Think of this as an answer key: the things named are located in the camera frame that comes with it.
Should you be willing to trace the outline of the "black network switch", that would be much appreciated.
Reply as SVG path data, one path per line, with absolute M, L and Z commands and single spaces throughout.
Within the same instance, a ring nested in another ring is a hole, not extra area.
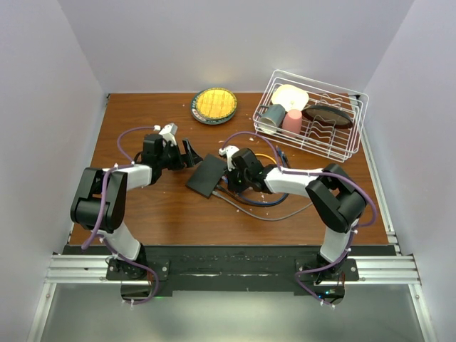
M 227 163 L 207 154 L 186 183 L 186 187 L 209 199 L 227 168 Z

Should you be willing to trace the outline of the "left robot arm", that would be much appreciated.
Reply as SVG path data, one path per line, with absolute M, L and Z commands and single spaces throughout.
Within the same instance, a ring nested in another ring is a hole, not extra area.
M 83 251 L 99 238 L 129 278 L 143 279 L 152 274 L 144 246 L 124 220 L 127 193 L 155 184 L 163 170 L 179 171 L 199 164 L 202 157 L 189 140 L 182 143 L 183 151 L 173 132 L 149 134 L 144 137 L 143 149 L 129 164 L 84 169 L 70 210 L 72 222 L 90 232 L 81 245 Z

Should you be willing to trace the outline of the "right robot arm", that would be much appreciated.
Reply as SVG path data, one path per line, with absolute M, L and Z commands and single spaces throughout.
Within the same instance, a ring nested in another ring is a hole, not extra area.
M 229 145 L 219 149 L 227 160 L 230 190 L 252 188 L 268 194 L 284 193 L 309 198 L 326 226 L 317 257 L 319 275 L 335 279 L 342 271 L 354 229 L 370 197 L 337 164 L 323 169 L 298 170 L 281 165 L 264 166 L 249 149 Z

